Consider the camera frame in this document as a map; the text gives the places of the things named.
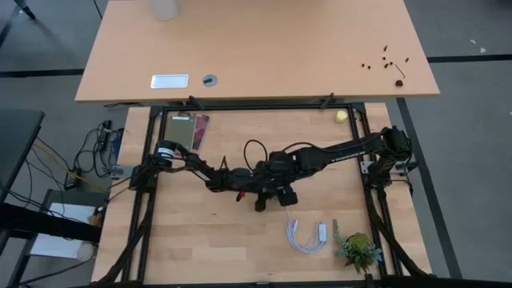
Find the white cable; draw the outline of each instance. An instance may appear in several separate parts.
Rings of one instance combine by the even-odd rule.
[[[286,233],[288,235],[288,241],[292,245],[294,249],[297,251],[306,253],[306,254],[312,254],[320,252],[320,250],[323,249],[323,247],[327,244],[327,227],[326,224],[322,222],[317,222],[317,237],[311,245],[311,238],[308,239],[307,243],[304,246],[300,246],[297,243],[297,240],[295,239],[295,232],[297,232],[298,229],[298,220],[291,221],[290,219],[290,213],[288,213],[288,209],[285,207],[286,210],[286,217],[288,218],[288,223],[286,225]]]

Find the wooden table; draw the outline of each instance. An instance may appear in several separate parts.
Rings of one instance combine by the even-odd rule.
[[[439,94],[403,0],[183,0],[180,6],[176,19],[161,22],[148,1],[110,1],[76,101]],[[401,88],[397,66],[406,76]],[[188,74],[189,85],[154,90],[156,74]],[[218,77],[216,86],[204,86],[208,74]]]
[[[372,132],[390,126],[385,104],[366,104],[366,110]],[[149,108],[130,109],[119,157],[121,165],[140,163],[149,112]],[[269,151],[298,141],[329,146],[351,140],[349,123],[335,123],[335,113],[336,110],[204,112],[211,120],[200,156],[210,165],[218,166],[225,155],[233,169],[245,166],[242,150],[252,138],[262,141]],[[249,146],[250,163],[262,157],[260,147]],[[338,220],[345,236],[358,231],[371,235],[358,169],[357,160],[351,159],[293,184],[299,203],[290,206],[289,211],[292,218],[300,220],[300,242],[312,235],[317,221],[327,223],[330,240],[333,218]],[[114,188],[112,194],[125,187]],[[395,182],[386,191],[396,239],[420,268],[430,271],[407,185]],[[362,279],[353,267],[343,267],[343,259],[334,258],[336,245],[331,240],[318,254],[293,250],[286,238],[286,213],[277,202],[267,203],[266,211],[256,213],[255,195],[248,194],[239,203],[235,196],[230,192],[209,192],[192,173],[160,174],[145,283]],[[129,191],[109,204],[93,280],[103,276],[120,255],[133,203],[134,192]],[[387,244],[384,251],[392,271]],[[136,275],[139,250],[134,255],[132,276]],[[371,272],[378,276],[375,267]]]

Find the black robotic arm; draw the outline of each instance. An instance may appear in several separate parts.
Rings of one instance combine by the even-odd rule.
[[[308,147],[287,152],[292,147],[304,145]],[[154,154],[145,163],[134,169],[130,188],[136,190],[154,187],[155,175],[162,171],[176,173],[188,170],[203,180],[212,192],[238,192],[237,201],[244,193],[258,194],[255,209],[261,212],[266,208],[266,200],[274,196],[278,197],[281,206],[296,204],[298,199],[291,183],[312,176],[329,164],[365,154],[379,156],[379,160],[368,167],[369,180],[372,185],[385,187],[390,184],[390,169],[396,162],[410,157],[410,143],[405,134],[394,126],[359,140],[327,148],[298,142],[270,153],[269,159],[258,162],[253,170],[230,170],[227,166],[220,169],[210,167],[206,161],[181,144],[164,140],[157,143]],[[174,168],[178,161],[183,161],[185,165]]]

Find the succulent plant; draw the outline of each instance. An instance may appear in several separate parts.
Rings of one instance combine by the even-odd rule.
[[[382,261],[382,250],[375,247],[375,244],[363,233],[356,233],[344,239],[339,233],[338,221],[333,220],[333,238],[341,248],[334,252],[336,257],[345,257],[348,261],[345,267],[354,265],[358,274],[363,270],[368,273],[368,268],[373,264]]]

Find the yellow cable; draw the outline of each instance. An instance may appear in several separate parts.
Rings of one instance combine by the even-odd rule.
[[[73,177],[75,177],[76,179],[80,179],[82,181],[84,181],[85,183],[91,185],[92,187],[96,188],[96,189],[100,189],[101,191],[105,192],[105,193],[108,193],[104,188],[102,188],[100,185],[92,182],[91,180],[87,179],[87,178],[84,178],[84,177],[81,177],[81,176],[78,176],[76,175],[75,173],[69,171],[66,167],[64,167],[56,158],[55,156],[52,155],[52,153],[50,153],[48,150],[46,150],[44,147],[41,147],[40,145],[38,145],[37,143],[34,143],[34,146],[36,148],[38,148],[40,151],[42,151],[44,154],[48,155],[62,170],[64,170],[65,172],[67,172],[69,175],[72,175]]]

